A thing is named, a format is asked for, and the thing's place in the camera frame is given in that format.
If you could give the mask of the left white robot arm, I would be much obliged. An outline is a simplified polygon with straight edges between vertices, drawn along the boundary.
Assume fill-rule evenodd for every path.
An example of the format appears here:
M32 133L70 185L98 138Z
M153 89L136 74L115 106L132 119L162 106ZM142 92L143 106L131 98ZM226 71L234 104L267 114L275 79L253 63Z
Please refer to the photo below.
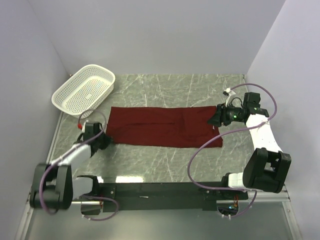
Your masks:
M112 138L106 135L106 127L100 122L78 124L81 133L70 150L51 163L39 163L34 170L29 204L34 209L43 209L49 214L67 210L72 200L84 196L96 200L100 188L93 176L73 178L73 172L97 151L106 149Z

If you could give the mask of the dark red t shirt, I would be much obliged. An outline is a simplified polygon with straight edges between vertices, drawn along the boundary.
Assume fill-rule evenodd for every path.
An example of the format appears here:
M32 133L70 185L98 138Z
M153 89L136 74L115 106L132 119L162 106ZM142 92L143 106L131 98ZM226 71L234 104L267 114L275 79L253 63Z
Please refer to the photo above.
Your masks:
M116 144L169 148L199 148L219 135L208 124L217 108L112 107L106 135Z

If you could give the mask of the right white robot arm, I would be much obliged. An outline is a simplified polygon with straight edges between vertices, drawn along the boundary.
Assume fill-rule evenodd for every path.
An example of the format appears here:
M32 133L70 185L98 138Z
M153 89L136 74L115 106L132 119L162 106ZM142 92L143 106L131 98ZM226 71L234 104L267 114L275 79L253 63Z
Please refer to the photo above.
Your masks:
M228 182L219 187L219 193L226 200L232 199L240 188L279 193L291 165L291 156L278 146L268 120L269 113L261 108L260 94L245 93L241 107L232 104L234 95L232 91L225 103L216 106L216 112L207 123L215 127L244 123L249 129L254 152L243 172L228 175Z

